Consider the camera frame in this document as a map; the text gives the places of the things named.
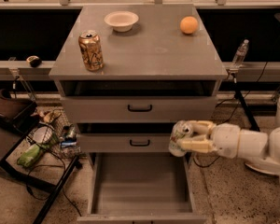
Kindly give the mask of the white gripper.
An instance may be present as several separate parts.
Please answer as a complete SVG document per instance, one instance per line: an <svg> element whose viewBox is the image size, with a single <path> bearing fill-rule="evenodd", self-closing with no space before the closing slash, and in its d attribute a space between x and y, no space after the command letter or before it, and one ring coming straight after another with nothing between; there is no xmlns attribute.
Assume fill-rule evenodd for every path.
<svg viewBox="0 0 280 224"><path fill-rule="evenodd" d="M237 125L223 123L218 126L210 120L191 120L194 134L211 134L211 140L182 139L177 143L186 151L216 154L225 158L235 158L241 129Z"/></svg>

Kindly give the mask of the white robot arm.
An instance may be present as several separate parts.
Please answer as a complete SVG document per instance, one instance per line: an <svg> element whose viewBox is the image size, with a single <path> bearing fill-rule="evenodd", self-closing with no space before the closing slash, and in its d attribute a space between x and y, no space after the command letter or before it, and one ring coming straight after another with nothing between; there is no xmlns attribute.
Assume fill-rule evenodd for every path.
<svg viewBox="0 0 280 224"><path fill-rule="evenodd" d="M183 151L214 152L225 158L243 159L258 169L277 174L280 183L280 127L266 134L208 120L181 120L177 126L184 134L176 141Z"/></svg>

